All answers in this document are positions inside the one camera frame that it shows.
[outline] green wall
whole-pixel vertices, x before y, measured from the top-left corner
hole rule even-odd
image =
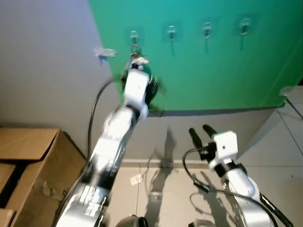
[[[130,31],[137,31],[166,88],[153,101],[160,109],[280,106],[280,90],[303,75],[302,0],[90,0],[90,6],[104,47],[117,51],[109,58],[114,77],[129,59]],[[243,18],[250,20],[245,36]],[[169,25],[176,28],[173,42]]]

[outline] small tag on floor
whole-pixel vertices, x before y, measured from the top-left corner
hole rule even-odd
[[[135,185],[135,184],[141,183],[143,181],[143,177],[141,174],[138,174],[136,176],[131,177],[130,180],[131,180],[131,184]]]

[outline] tiled floor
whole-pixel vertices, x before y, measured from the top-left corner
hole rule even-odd
[[[303,113],[303,87],[289,99]],[[277,109],[239,157],[260,190],[293,222],[303,226],[303,121],[286,104]],[[191,169],[199,179],[222,187],[208,169]],[[131,186],[141,173],[143,182]],[[110,227],[131,214],[145,216],[150,227],[187,227],[196,218],[218,227],[235,226],[231,207],[221,194],[200,192],[183,169],[121,168],[107,213]],[[283,226],[276,218],[278,225]]]

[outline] cable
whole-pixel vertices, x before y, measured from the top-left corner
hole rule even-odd
[[[99,90],[96,98],[95,98],[95,101],[94,101],[94,104],[93,104],[93,107],[91,109],[91,114],[90,114],[90,119],[89,119],[89,130],[88,130],[88,156],[87,156],[87,160],[86,160],[86,167],[88,166],[89,164],[89,160],[90,160],[90,156],[91,156],[91,130],[92,130],[92,125],[93,125],[93,121],[94,121],[94,116],[95,116],[95,111],[96,111],[96,106],[97,106],[97,103],[98,103],[98,100],[100,99],[103,91],[105,90],[105,88],[108,87],[108,85],[110,85],[112,82],[116,81],[118,79],[110,79],[109,81],[107,81],[102,87],[101,89]],[[63,206],[65,204],[65,202],[67,201],[67,199],[70,197],[71,193],[75,190],[77,184],[82,180],[84,176],[84,171],[83,173],[78,177],[78,179],[76,180],[76,182],[71,186],[71,188],[69,189],[69,191],[67,192],[67,194],[64,196],[64,198],[62,199],[57,211],[55,212],[55,217],[53,219],[53,223],[52,223],[52,227],[56,227],[57,225],[57,222],[59,220],[59,217],[60,217],[60,214],[61,214],[61,211],[63,209]]]
[[[91,109],[91,114],[90,114],[90,119],[89,119],[89,130],[88,130],[88,138],[87,138],[87,147],[88,147],[88,151],[87,151],[87,162],[86,162],[86,166],[89,164],[89,159],[90,159],[90,156],[92,154],[91,152],[91,131],[92,131],[92,127],[93,127],[93,121],[94,121],[94,116],[95,116],[95,111],[96,111],[96,106],[97,106],[97,103],[98,103],[98,100],[100,99],[103,91],[105,90],[105,88],[108,87],[108,85],[110,85],[112,82],[116,81],[118,79],[110,79],[109,81],[107,81],[103,86],[102,88],[99,90],[96,98],[95,98],[95,101],[94,101],[94,104],[93,104],[93,107]]]
[[[64,196],[64,198],[60,202],[60,205],[59,205],[58,209],[55,212],[55,217],[53,218],[52,227],[56,227],[65,202],[67,201],[68,197],[70,197],[71,193],[75,190],[77,184],[82,180],[83,176],[84,176],[84,172],[78,177],[78,179],[71,186],[71,188],[68,190],[68,192],[66,193],[66,195]]]
[[[197,152],[197,151],[199,151],[200,149],[201,149],[201,148],[194,148],[194,149],[188,150],[188,151],[183,155],[183,157],[182,157],[182,164],[183,164],[183,167],[184,167],[186,173],[188,174],[188,176],[194,181],[194,185],[197,186],[197,187],[199,187],[199,188],[201,188],[201,189],[204,190],[205,192],[218,192],[218,193],[223,193],[223,194],[225,194],[225,195],[237,196],[237,197],[240,197],[240,198],[242,198],[242,199],[249,200],[249,201],[255,203],[256,205],[260,206],[260,207],[268,214],[269,218],[271,219],[271,221],[272,221],[273,224],[274,224],[274,227],[278,227],[278,224],[277,224],[277,222],[276,222],[274,216],[273,216],[273,215],[270,213],[270,211],[269,211],[263,204],[261,204],[260,202],[254,200],[254,199],[252,199],[251,197],[248,197],[248,196],[244,196],[244,195],[241,195],[241,194],[238,194],[238,193],[233,193],[233,192],[229,192],[229,191],[225,191],[225,190],[220,190],[220,189],[217,189],[217,188],[208,186],[207,184],[205,184],[205,183],[199,181],[198,179],[194,178],[194,177],[190,174],[190,172],[189,172],[189,170],[188,170],[188,168],[187,168],[187,166],[186,166],[185,159],[186,159],[186,157],[187,157],[189,154],[191,154],[191,153],[193,153],[193,152]]]
[[[302,116],[302,114],[298,111],[298,109],[294,106],[294,104],[293,104],[291,101],[289,101],[288,98],[286,99],[286,101],[287,101],[288,104],[294,109],[294,111],[300,116],[300,118],[301,118],[302,121],[303,121],[303,116]]]

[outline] gray wall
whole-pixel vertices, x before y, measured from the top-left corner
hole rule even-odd
[[[86,154],[91,105],[111,77],[108,63],[94,56],[98,46],[101,41],[86,0],[0,1],[0,123],[62,128]],[[112,86],[97,109],[93,144],[118,104]],[[137,126],[125,157],[148,159],[155,150],[162,154],[171,128],[173,158],[181,159],[192,147],[188,129],[196,127],[202,135],[204,123],[218,131],[234,130],[243,149],[271,113],[148,118]]]

